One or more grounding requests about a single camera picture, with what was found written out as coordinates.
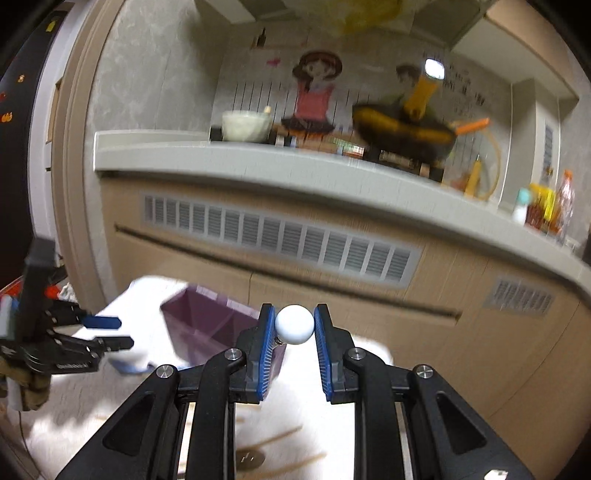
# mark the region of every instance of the wire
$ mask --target wire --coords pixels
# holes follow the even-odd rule
[[[31,452],[29,451],[29,447],[27,446],[27,441],[25,440],[25,434],[22,431],[22,415],[21,412],[18,412],[18,427],[21,430],[21,438],[22,438],[22,443],[25,446],[25,450],[27,451],[29,458],[31,459],[31,461],[33,462],[33,466],[37,469],[37,472],[39,473],[39,476],[45,480],[45,477],[43,476],[43,474],[41,473],[41,469],[39,468],[39,466],[37,465],[37,462],[35,461],[35,459],[33,458],[33,455],[31,455]]]

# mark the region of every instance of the plastic bottle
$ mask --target plastic bottle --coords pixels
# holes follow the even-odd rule
[[[573,172],[564,171],[562,185],[556,195],[556,205],[558,207],[556,227],[558,234],[556,240],[564,245],[566,239],[566,230],[569,227],[570,218],[573,216],[574,190],[573,190]]]
[[[527,217],[525,218],[525,223],[539,230],[544,219],[544,200],[540,193],[539,185],[531,184],[530,193],[532,198],[529,206],[527,207]]]
[[[511,218],[515,223],[525,225],[527,219],[527,210],[531,203],[531,193],[528,189],[519,189],[517,194],[517,201],[515,202],[515,208]]]

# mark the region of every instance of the cartoon girl drawing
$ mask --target cartoon girl drawing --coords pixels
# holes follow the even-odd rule
[[[329,51],[309,51],[293,69],[297,79],[297,100],[292,117],[281,119],[289,130],[329,134],[335,126],[326,118],[330,96],[335,89],[331,80],[343,71],[340,58]]]

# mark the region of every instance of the blue tab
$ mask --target blue tab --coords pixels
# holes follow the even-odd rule
[[[94,315],[87,315],[80,320],[81,324],[86,328],[99,328],[103,330],[117,330],[121,328],[121,320],[119,317],[97,317]]]

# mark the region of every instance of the metal screw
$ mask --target metal screw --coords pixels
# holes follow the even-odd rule
[[[239,348],[229,348],[223,354],[227,360],[238,360],[242,356],[242,351]]]
[[[363,350],[362,348],[359,348],[359,347],[354,347],[354,348],[350,348],[349,351],[347,352],[347,354],[353,360],[361,360],[362,358],[365,357],[365,350]]]
[[[417,375],[421,378],[431,378],[433,376],[433,369],[428,365],[419,365],[417,367]]]
[[[156,369],[156,375],[160,378],[168,378],[174,373],[174,367],[172,365],[160,365]]]

